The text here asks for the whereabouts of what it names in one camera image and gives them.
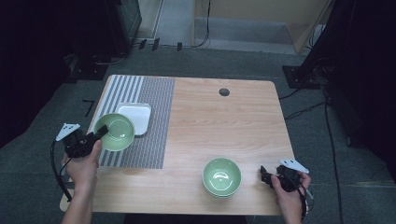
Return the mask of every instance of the finger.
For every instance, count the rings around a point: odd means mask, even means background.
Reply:
[[[271,175],[271,181],[273,183],[274,190],[275,190],[276,194],[282,195],[282,193],[285,192],[285,190],[283,190],[282,187],[280,186],[280,181],[276,177],[276,175]]]
[[[65,164],[67,162],[67,158],[69,158],[69,157],[67,156],[66,153],[64,153],[64,156],[62,157],[62,160],[61,160],[61,164]]]
[[[301,173],[300,175],[301,179],[303,180],[301,181],[301,184],[304,186],[304,188],[307,189],[309,187],[309,184],[311,183],[311,177],[306,173]]]
[[[93,158],[94,160],[97,160],[101,150],[102,150],[102,141],[101,140],[97,140],[95,142],[95,144],[93,144],[93,148],[92,148],[92,152],[91,152],[91,158]]]

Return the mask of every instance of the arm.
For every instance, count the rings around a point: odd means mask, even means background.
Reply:
[[[307,189],[311,183],[311,177],[305,173],[299,173],[302,178],[302,185]],[[279,204],[280,211],[287,224],[301,224],[301,213],[303,212],[300,194],[297,190],[286,192],[280,186],[279,179],[272,175],[271,180],[276,192],[276,202]],[[300,191],[304,194],[304,189],[300,187]]]
[[[102,141],[98,140],[89,156],[73,159],[67,164],[66,172],[75,183],[75,191],[62,223],[91,223],[96,169],[99,167],[97,158],[101,149]]]

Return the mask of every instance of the wire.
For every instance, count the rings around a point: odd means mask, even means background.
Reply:
[[[378,174],[380,171],[384,170],[387,168],[387,165],[382,165],[379,169],[377,169],[373,174],[371,175],[370,179],[373,179],[376,174]]]
[[[122,54],[122,58],[119,59],[118,61],[110,62],[110,63],[95,63],[95,64],[98,64],[98,65],[113,65],[113,64],[117,64],[117,63],[122,62],[125,58],[126,58],[126,53],[123,53],[123,54]]]
[[[67,163],[69,163],[72,159],[73,159],[73,156],[72,156],[72,158],[69,158],[69,160],[62,166],[62,169],[59,171],[59,175],[62,175],[62,171],[64,170],[64,168],[66,168]]]
[[[199,45],[185,46],[185,47],[183,47],[183,48],[187,48],[187,49],[196,49],[196,48],[200,48],[201,46],[203,46],[203,45],[207,42],[207,40],[210,41],[210,38],[209,38],[210,5],[211,5],[211,0],[209,0],[209,4],[208,4],[208,6],[207,6],[207,14],[206,14],[206,35],[205,35],[205,37],[204,37],[204,40],[203,40],[203,41],[201,42],[201,44],[199,44]],[[159,46],[161,46],[161,47],[177,48],[176,45],[159,45]]]
[[[290,114],[289,116],[285,117],[285,120],[287,120],[287,119],[294,119],[294,118],[296,118],[296,117],[299,117],[299,116],[301,116],[304,112],[311,111],[311,110],[313,110],[315,107],[320,106],[320,105],[323,105],[323,104],[325,104],[325,103],[326,103],[326,101],[321,102],[321,103],[318,103],[318,104],[316,104],[316,105],[309,106],[308,108],[306,108],[306,109],[304,109],[304,110],[300,110],[300,111],[294,112],[294,113]]]
[[[340,188],[340,181],[338,178],[337,163],[336,163],[336,159],[335,159],[335,146],[334,146],[334,141],[332,139],[332,130],[330,128],[329,116],[327,114],[327,106],[328,106],[328,103],[326,102],[326,104],[324,106],[324,112],[325,112],[325,117],[326,117],[327,130],[329,131],[330,141],[332,143],[332,164],[333,164],[333,168],[334,168],[335,182],[337,184],[338,212],[339,212],[339,216],[340,216],[340,223],[344,224],[343,204],[342,204],[342,200],[341,200],[341,188]]]
[[[301,193],[300,188],[294,184],[294,181],[286,173],[283,172],[282,175],[284,175],[285,177],[288,178],[289,182],[294,186],[295,189],[297,189],[298,193],[300,194],[300,201],[301,201],[302,208],[303,208],[303,212],[302,212],[302,215],[301,215],[301,220],[303,221],[303,219],[305,218],[305,215],[307,213],[307,211],[306,211],[306,196],[304,196]]]
[[[294,94],[295,94],[297,91],[299,91],[299,90],[301,90],[301,89],[296,89],[294,92],[292,92],[292,93],[289,94],[289,95],[279,97],[279,100],[283,100],[283,99],[286,99],[286,98],[288,98],[288,97],[291,97],[292,95],[294,95]]]
[[[307,79],[309,79],[310,77],[314,77],[314,76],[315,76],[314,73],[309,74],[308,76],[304,77],[304,78],[301,80],[301,83],[304,83]],[[293,91],[293,92],[290,93],[289,95],[279,97],[278,99],[279,99],[279,100],[283,100],[283,99],[286,99],[286,98],[288,98],[288,97],[291,97],[291,96],[294,95],[297,91],[300,91],[300,90],[302,90],[302,89],[303,89],[303,88],[297,88],[295,91]]]
[[[50,146],[50,163],[51,163],[52,171],[55,174],[55,179],[58,182],[59,187],[61,187],[62,191],[64,192],[64,195],[67,197],[67,201],[70,202],[72,200],[72,196],[70,195],[70,192],[67,190],[64,184],[64,180],[62,179],[61,176],[58,175],[58,171],[56,170],[55,159],[53,155],[55,144],[56,144],[56,140],[53,140]]]

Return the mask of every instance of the ceramic bowl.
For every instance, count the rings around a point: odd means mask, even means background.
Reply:
[[[211,194],[217,197],[229,197],[239,189],[242,175],[235,162],[217,158],[206,165],[203,181]]]
[[[102,137],[104,149],[120,151],[134,141],[134,124],[124,115],[117,113],[103,115],[95,123],[93,131],[96,133],[104,125],[108,128],[108,133]]]

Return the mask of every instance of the bowl rim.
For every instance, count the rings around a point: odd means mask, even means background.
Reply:
[[[206,183],[205,183],[205,178],[204,178],[204,176],[205,176],[205,168],[207,167],[207,165],[210,164],[210,162],[215,161],[215,160],[226,160],[226,161],[230,161],[231,163],[233,163],[233,164],[236,166],[237,170],[239,171],[239,174],[240,174],[240,176],[241,176],[241,177],[240,177],[241,180],[239,181],[238,186],[236,187],[236,189],[233,190],[231,193],[228,193],[228,194],[217,194],[217,193],[215,193],[215,192],[212,192],[212,191],[207,187],[207,185],[206,185]],[[239,169],[239,166],[236,164],[236,162],[234,162],[234,161],[232,161],[232,160],[230,160],[230,159],[228,159],[228,158],[225,158],[225,157],[217,157],[217,158],[215,158],[215,159],[213,159],[213,160],[210,160],[210,161],[205,165],[204,170],[202,171],[202,182],[204,183],[205,189],[206,189],[211,195],[213,195],[213,196],[215,196],[215,197],[218,197],[218,198],[227,198],[227,197],[229,197],[229,196],[235,194],[235,193],[239,190],[239,187],[241,187],[241,184],[242,184],[242,172],[241,172],[241,169]]]
[[[98,123],[98,121],[99,121],[101,118],[103,118],[104,116],[107,116],[107,115],[109,115],[109,116],[111,116],[111,115],[116,115],[116,116],[124,117],[125,119],[129,120],[129,122],[132,124],[132,129],[134,130],[134,134],[135,134],[134,123],[133,123],[127,116],[125,116],[125,115],[123,115],[123,114],[121,114],[121,113],[116,113],[116,112],[107,113],[107,114],[102,115],[102,116],[95,122],[95,124],[93,125],[93,130],[94,130],[94,131],[95,131],[95,129],[96,129],[96,124]],[[131,142],[128,144],[128,146],[130,146],[130,145],[132,144],[132,142],[134,141],[134,134],[132,134]],[[124,150],[124,149],[127,148],[128,146],[126,146],[126,147],[124,147],[124,148],[121,148],[121,149],[109,149],[109,148],[105,148],[105,147],[104,147],[104,149],[107,150],[107,151],[115,151],[115,152],[117,152],[117,151],[122,151],[122,150]]]

